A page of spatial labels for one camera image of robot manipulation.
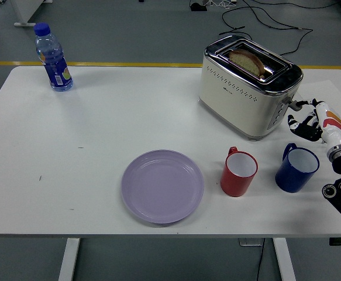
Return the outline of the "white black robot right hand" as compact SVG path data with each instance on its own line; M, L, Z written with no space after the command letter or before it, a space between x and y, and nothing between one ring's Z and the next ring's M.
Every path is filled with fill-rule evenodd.
M325 101L316 99L293 101L290 103L290 108L300 111L303 105L311 105L314 109L302 122L296 121L292 115L289 115L290 131L311 142L321 139L331 146L341 145L341 118L338 114L331 110Z

